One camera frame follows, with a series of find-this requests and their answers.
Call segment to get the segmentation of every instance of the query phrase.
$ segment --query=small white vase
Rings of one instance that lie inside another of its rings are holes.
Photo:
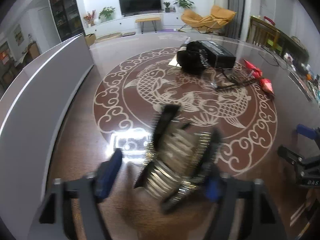
[[[101,19],[99,19],[99,18],[96,18],[96,19],[94,19],[94,24],[95,25],[98,25],[98,24],[100,24],[101,23]]]

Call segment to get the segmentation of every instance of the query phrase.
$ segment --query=potted plant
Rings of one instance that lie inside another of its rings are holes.
[[[91,26],[94,25],[93,19],[94,19],[95,13],[96,13],[96,10],[93,10],[93,11],[92,11],[92,14],[89,13],[89,12],[87,12],[87,15],[83,17],[83,18],[88,22],[88,26],[89,26],[89,27],[91,27]]]
[[[99,13],[99,19],[104,18],[104,21],[112,20],[112,14],[114,13],[115,8],[113,7],[105,7],[102,9],[102,11]]]
[[[190,0],[175,0],[173,4],[183,9],[191,9],[195,3]]]
[[[169,6],[170,6],[170,2],[164,2],[163,3],[164,5],[165,5],[165,12],[170,12],[170,8],[169,8]]]

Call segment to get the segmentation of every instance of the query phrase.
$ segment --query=wooden bench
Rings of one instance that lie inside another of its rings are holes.
[[[153,17],[153,18],[136,19],[136,23],[140,23],[141,34],[143,34],[144,22],[152,22],[153,28],[155,29],[155,32],[157,32],[156,21],[161,21],[161,18],[160,17]]]

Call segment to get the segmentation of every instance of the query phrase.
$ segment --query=cardboard box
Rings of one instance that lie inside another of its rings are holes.
[[[40,52],[36,43],[30,46],[29,54],[31,55],[32,59],[35,59],[40,56]]]
[[[87,45],[91,46],[92,44],[94,44],[96,40],[96,35],[92,33],[92,34],[86,35],[84,38],[85,38],[85,41],[87,42]]]

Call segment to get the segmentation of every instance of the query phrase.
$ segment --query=black box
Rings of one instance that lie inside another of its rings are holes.
[[[236,57],[214,41],[198,41],[208,54],[208,62],[213,68],[232,69]]]

